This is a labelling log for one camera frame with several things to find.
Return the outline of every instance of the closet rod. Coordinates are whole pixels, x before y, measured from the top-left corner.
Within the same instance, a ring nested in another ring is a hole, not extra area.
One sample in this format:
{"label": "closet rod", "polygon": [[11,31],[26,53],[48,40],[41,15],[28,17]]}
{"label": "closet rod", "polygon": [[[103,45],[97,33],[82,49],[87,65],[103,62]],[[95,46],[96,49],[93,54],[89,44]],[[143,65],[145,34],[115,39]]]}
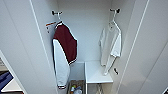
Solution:
{"label": "closet rod", "polygon": [[62,14],[62,12],[57,12],[55,13],[54,11],[51,11],[52,15],[55,15],[55,14]]}
{"label": "closet rod", "polygon": [[116,11],[117,13],[119,13],[120,9],[117,9],[117,10],[110,9],[110,11]]}

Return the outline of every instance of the white shelf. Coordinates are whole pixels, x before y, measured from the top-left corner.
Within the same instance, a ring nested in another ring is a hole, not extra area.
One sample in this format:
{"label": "white shelf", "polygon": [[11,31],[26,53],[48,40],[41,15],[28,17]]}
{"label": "white shelf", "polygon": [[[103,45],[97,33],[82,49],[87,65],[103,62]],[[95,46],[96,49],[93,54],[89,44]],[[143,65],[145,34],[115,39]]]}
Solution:
{"label": "white shelf", "polygon": [[19,87],[14,78],[1,90],[1,92],[10,92],[10,91],[23,91]]}
{"label": "white shelf", "polygon": [[113,83],[113,79],[108,73],[103,75],[103,66],[100,65],[100,61],[87,61],[85,62],[85,76],[87,83]]}

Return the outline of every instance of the wardrobe panel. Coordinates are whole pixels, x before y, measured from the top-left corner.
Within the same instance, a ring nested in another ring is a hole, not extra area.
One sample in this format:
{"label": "wardrobe panel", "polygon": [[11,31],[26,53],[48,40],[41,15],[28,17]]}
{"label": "wardrobe panel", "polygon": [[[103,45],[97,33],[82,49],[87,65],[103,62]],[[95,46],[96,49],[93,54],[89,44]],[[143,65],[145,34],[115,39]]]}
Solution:
{"label": "wardrobe panel", "polygon": [[160,57],[168,40],[166,7],[166,0],[147,2],[119,94],[138,94]]}

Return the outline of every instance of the wardrobe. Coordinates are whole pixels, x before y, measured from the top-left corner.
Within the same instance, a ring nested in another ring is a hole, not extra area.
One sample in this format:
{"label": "wardrobe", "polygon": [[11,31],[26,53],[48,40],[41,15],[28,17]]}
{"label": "wardrobe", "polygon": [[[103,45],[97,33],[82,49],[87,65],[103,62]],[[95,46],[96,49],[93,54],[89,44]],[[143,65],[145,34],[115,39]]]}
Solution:
{"label": "wardrobe", "polygon": [[[120,9],[114,20],[122,49],[109,71],[113,82],[101,83],[104,94],[162,94],[168,87],[167,0],[1,0],[0,50],[24,93],[66,94],[56,83],[52,39],[60,20],[52,11],[62,12],[60,19],[77,39],[70,81],[86,80],[85,62],[100,61],[99,39],[113,19],[110,9]],[[87,89],[97,92],[96,84]]]}

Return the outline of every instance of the hanging clothes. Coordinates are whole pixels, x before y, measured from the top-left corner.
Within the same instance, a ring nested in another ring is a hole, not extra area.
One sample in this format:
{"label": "hanging clothes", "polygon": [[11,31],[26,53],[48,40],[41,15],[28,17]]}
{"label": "hanging clothes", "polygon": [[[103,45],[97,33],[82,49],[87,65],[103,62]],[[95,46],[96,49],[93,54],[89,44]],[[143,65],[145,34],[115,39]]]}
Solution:
{"label": "hanging clothes", "polygon": [[65,89],[70,74],[69,64],[76,60],[77,40],[64,24],[58,25],[53,38],[54,61],[58,88]]}
{"label": "hanging clothes", "polygon": [[116,57],[120,57],[121,52],[121,31],[115,22],[110,22],[108,27],[102,31],[100,38],[101,65],[105,65],[104,75],[112,66]]}
{"label": "hanging clothes", "polygon": [[68,27],[64,24],[57,26],[54,39],[61,44],[68,63],[73,63],[77,55],[77,40],[74,39]]}

